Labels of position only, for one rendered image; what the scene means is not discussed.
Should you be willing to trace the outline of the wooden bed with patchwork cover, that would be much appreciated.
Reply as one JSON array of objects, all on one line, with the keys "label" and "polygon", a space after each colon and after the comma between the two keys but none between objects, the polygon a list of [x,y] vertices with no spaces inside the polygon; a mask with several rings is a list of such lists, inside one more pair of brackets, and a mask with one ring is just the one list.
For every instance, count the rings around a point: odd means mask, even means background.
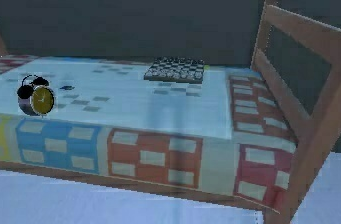
[{"label": "wooden bed with patchwork cover", "polygon": [[[312,109],[266,56],[277,29],[329,63]],[[341,135],[341,28],[263,0],[251,64],[201,84],[149,81],[152,63],[10,54],[0,35],[0,170],[256,210],[292,219]],[[55,105],[26,115],[26,75]]]}]

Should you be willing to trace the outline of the black and white chessboard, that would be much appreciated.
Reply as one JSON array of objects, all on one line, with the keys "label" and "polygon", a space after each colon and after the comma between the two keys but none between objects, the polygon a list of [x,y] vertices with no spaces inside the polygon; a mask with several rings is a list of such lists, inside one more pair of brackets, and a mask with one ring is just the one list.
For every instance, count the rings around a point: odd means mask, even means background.
[{"label": "black and white chessboard", "polygon": [[205,71],[203,60],[158,57],[144,74],[149,81],[201,84]]}]

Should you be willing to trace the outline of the black and yellow alarm clock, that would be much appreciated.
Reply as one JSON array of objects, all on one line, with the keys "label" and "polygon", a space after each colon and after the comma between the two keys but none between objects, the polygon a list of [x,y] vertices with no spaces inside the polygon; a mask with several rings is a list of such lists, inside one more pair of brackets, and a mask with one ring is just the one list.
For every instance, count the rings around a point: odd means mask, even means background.
[{"label": "black and yellow alarm clock", "polygon": [[17,90],[18,106],[29,116],[46,116],[55,105],[49,81],[37,75],[26,75]]}]

